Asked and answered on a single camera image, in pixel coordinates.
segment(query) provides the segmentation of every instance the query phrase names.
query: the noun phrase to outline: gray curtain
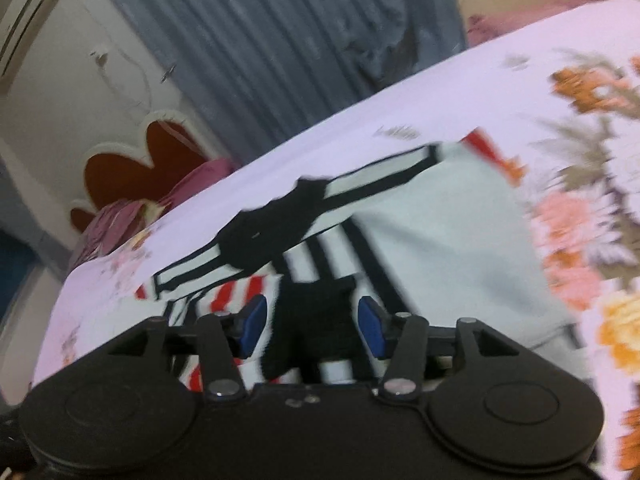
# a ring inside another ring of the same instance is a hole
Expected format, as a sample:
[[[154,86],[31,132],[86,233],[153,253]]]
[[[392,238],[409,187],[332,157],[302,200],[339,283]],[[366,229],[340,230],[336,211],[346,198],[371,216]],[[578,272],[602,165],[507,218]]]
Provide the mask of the gray curtain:
[[[456,0],[113,1],[243,163],[466,46]]]
[[[53,275],[61,281],[65,279],[71,251],[40,227],[1,158],[0,230],[28,245]]]

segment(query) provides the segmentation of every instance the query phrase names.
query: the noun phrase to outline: air conditioner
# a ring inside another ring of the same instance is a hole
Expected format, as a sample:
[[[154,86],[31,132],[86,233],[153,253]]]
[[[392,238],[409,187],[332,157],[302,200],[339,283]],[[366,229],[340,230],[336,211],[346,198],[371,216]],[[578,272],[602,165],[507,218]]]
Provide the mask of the air conditioner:
[[[11,0],[0,21],[0,91],[6,91],[57,0]]]

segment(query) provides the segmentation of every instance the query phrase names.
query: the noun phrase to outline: silver bolt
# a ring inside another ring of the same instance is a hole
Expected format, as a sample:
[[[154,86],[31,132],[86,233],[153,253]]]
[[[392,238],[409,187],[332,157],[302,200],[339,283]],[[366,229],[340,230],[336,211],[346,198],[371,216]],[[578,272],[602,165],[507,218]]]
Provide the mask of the silver bolt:
[[[403,378],[389,379],[385,383],[385,390],[394,395],[408,395],[416,388],[417,386],[412,380]]]
[[[304,402],[297,399],[287,399],[284,401],[284,403],[290,408],[301,408],[302,405],[304,404]]]
[[[209,383],[207,390],[215,397],[229,397],[240,391],[240,384],[231,379],[218,379]]]

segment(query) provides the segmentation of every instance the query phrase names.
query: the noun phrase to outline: bed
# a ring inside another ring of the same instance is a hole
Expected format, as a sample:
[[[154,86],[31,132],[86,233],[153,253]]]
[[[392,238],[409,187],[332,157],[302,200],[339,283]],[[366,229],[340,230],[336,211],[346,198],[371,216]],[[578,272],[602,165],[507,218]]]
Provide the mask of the bed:
[[[87,337],[109,310],[146,312],[141,284],[240,210],[283,196],[300,176],[337,176],[481,127],[502,152],[549,285],[584,341],[606,407],[598,467],[607,479],[628,478],[640,468],[639,40],[640,1],[587,5],[313,126],[170,211],[143,237],[75,269],[53,309],[34,383],[127,327],[124,320]]]

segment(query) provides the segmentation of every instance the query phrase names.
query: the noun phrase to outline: pink bed sheet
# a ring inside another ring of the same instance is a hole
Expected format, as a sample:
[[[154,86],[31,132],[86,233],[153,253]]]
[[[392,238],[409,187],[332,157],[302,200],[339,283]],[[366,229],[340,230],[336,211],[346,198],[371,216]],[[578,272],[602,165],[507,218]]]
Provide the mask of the pink bed sheet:
[[[640,1],[591,4],[471,49],[317,124],[74,270],[34,382],[92,349],[76,344],[83,324],[131,298],[241,209],[285,194],[300,176],[337,175],[480,126],[510,160],[550,286],[586,341],[607,414],[602,473],[627,478],[640,467],[633,447],[640,439],[625,423],[640,380],[640,336],[630,336],[640,333],[638,54]]]

